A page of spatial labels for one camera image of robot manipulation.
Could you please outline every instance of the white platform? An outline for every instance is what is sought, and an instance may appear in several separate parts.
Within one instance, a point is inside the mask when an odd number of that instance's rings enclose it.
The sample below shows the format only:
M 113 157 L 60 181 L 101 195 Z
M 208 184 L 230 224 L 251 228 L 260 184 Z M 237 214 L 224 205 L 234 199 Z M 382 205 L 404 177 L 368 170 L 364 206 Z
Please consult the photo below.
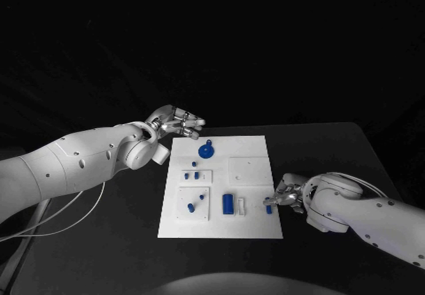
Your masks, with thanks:
M 212 140 L 215 155 L 209 159 L 204 159 L 199 157 L 198 150 L 208 139 Z M 247 179 L 253 173 L 258 175 L 260 180 L 253 183 L 256 186 L 250 186 L 248 183 L 243 186 L 237 186 L 234 182 L 231 184 L 230 162 L 235 161 L 230 160 L 231 158 L 257 158 L 256 162 L 250 160 L 251 164 L 247 163 L 250 168 L 245 168 L 244 171 L 237 168 L 235 171 L 241 179 Z M 194 172 L 211 170 L 212 183 L 209 185 L 204 181 L 199 184 L 197 181 L 186 183 L 182 180 L 182 171 L 188 170 Z M 209 187 L 208 218 L 205 218 L 207 215 L 202 211 L 205 207 L 199 207 L 207 205 L 202 201 L 198 202 L 199 211 L 195 206 L 195 212 L 189 213 L 188 201 L 181 195 L 184 187 L 198 187 L 201 190 Z M 279 211 L 274 208 L 273 214 L 267 214 L 264 206 L 264 199 L 273 196 L 274 191 L 264 136 L 205 137 L 198 141 L 189 138 L 175 138 L 159 238 L 283 238 Z M 235 199 L 235 215 L 231 216 L 224 215 L 222 196 L 225 194 L 234 194 Z M 194 195 L 191 193 L 188 198 L 197 199 L 199 197 L 198 192 Z M 238 215 L 240 198 L 244 198 L 245 214 L 243 216 Z M 178 218 L 182 214 L 188 215 L 186 218 Z

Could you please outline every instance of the table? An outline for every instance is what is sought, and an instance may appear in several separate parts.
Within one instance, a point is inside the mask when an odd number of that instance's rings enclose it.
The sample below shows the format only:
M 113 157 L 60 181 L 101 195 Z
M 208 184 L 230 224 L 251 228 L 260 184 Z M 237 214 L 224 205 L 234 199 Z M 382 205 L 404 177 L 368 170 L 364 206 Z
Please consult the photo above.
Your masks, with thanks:
M 395 186 L 354 123 L 205 128 L 202 136 L 266 135 L 276 185 L 284 173 L 338 171 L 374 183 L 397 200 Z M 172 137 L 162 140 L 172 147 Z M 14 294 L 142 294 L 185 277 L 215 272 L 277 275 L 346 294 L 415 294 L 425 271 L 368 245 L 356 233 L 323 233 L 280 207 L 283 240 L 158 238 L 168 180 L 150 161 L 107 182 L 100 205 L 64 233 L 37 238 Z M 41 227 L 54 232 L 90 210 L 101 186 Z M 55 198 L 48 215 L 74 195 Z

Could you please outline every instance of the white cable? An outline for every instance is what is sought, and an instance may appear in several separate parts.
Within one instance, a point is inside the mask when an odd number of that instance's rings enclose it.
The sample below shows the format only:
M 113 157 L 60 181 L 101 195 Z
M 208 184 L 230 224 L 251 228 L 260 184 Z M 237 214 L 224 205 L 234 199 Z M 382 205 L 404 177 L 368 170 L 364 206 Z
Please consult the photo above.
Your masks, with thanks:
M 83 219 L 91 214 L 91 212 L 94 211 L 96 209 L 96 206 L 99 205 L 99 202 L 100 202 L 100 198 L 103 197 L 103 194 L 104 194 L 104 188 L 106 188 L 106 183 L 104 183 L 104 186 L 103 186 L 103 192 L 100 193 L 100 197 L 99 197 L 99 200 L 96 201 L 96 205 L 94 207 L 91 208 L 91 211 L 83 216 L 83 218 L 78 220 L 77 223 L 74 223 L 71 226 L 68 226 L 65 229 L 61 229 L 58 232 L 52 232 L 51 234 L 42 234 L 42 235 L 19 235 L 19 237 L 45 237 L 47 235 L 54 235 L 54 234 L 58 234 L 60 232 L 68 230 L 75 224 L 80 223 L 80 221 L 83 221 Z
M 330 172 L 330 174 L 343 176 L 343 177 L 355 180 L 356 182 L 364 184 L 381 197 L 388 198 L 388 195 L 384 193 L 384 191 L 374 184 L 368 183 L 368 181 L 365 181 L 364 179 L 359 179 L 355 176 L 351 176 L 351 175 L 343 174 L 341 172 Z
M 104 186 L 103 186 L 103 192 L 100 193 L 100 197 L 103 196 L 103 193 L 104 193 L 104 188 L 106 188 L 106 183 L 104 183 Z M 37 225 L 34 225 L 34 226 L 31 226 L 31 228 L 28 228 L 28 229 L 25 229 L 25 230 L 22 230 L 21 232 L 18 232 L 16 234 L 14 234 L 14 235 L 11 235 L 11 236 L 8 236 L 8 237 L 3 237 L 3 238 L 0 238 L 0 242 L 3 242 L 3 241 L 6 241 L 6 240 L 9 240 L 11 238 L 15 238 L 15 237 L 31 237 L 31 235 L 27 235 L 27 236 L 24 236 L 24 235 L 21 235 L 21 234 L 24 234 L 25 232 L 28 232 L 29 230 L 32 230 L 32 229 L 35 229 L 38 226 L 41 226 L 45 222 L 48 222 L 55 216 L 58 216 L 58 214 L 70 207 L 70 205 L 75 202 L 75 200 L 78 199 L 78 197 L 81 196 L 81 194 L 84 193 L 84 191 L 81 191 L 80 193 L 78 193 L 78 195 L 77 195 L 77 197 L 71 200 L 71 202 L 65 205 L 65 207 L 50 217 L 50 218 L 47 218 L 44 221 L 41 221 Z

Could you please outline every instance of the dark wall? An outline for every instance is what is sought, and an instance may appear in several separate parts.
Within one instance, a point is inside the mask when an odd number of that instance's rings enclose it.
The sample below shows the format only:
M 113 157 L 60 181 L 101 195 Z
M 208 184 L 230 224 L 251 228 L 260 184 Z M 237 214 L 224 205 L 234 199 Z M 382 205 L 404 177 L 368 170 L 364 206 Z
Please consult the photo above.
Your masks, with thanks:
M 0 145 L 173 104 L 211 127 L 356 122 L 391 175 L 424 171 L 424 9 L 194 9 L 3 6 Z

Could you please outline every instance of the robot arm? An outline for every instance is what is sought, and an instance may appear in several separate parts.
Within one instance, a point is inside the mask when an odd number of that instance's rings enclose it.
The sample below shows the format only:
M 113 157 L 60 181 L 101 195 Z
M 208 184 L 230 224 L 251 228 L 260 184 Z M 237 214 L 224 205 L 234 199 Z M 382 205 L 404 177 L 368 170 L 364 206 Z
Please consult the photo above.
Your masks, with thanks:
M 338 174 L 312 179 L 286 174 L 266 205 L 307 210 L 307 223 L 322 232 L 349 227 L 365 242 L 425 269 L 425 211 L 385 197 L 364 197 L 361 185 Z
M 124 169 L 159 164 L 171 151 L 158 142 L 171 132 L 195 140 L 205 120 L 172 105 L 146 122 L 73 133 L 29 154 L 0 161 L 0 223 L 22 209 L 109 181 Z

